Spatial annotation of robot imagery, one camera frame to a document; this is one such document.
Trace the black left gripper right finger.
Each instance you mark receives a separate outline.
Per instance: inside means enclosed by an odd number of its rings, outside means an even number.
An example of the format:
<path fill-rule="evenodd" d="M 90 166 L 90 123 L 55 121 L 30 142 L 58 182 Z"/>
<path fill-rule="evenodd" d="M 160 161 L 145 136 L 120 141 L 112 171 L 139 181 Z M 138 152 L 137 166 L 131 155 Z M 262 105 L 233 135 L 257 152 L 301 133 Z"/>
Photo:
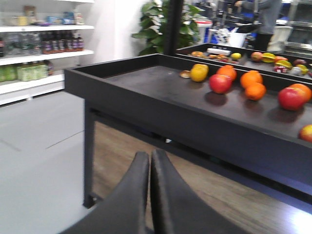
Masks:
<path fill-rule="evenodd" d="M 150 200 L 156 234 L 244 234 L 185 182 L 164 150 L 152 151 Z"/>

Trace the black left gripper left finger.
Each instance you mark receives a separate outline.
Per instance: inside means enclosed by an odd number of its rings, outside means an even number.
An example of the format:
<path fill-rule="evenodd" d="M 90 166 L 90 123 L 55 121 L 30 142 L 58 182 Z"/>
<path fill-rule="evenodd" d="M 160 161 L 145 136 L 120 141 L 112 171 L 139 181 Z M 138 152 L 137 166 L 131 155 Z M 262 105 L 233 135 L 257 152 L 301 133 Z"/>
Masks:
<path fill-rule="evenodd" d="M 63 234 L 146 234 L 149 155 L 137 152 L 113 191 Z"/>

